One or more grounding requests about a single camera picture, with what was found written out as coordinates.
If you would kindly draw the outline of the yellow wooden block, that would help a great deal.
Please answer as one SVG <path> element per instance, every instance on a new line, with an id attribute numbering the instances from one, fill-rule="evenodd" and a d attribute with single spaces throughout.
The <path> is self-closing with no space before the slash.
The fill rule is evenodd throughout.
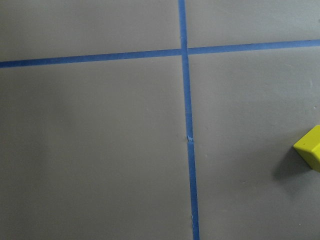
<path id="1" fill-rule="evenodd" d="M 314 126 L 293 148 L 310 166 L 311 169 L 320 172 L 320 126 Z"/>

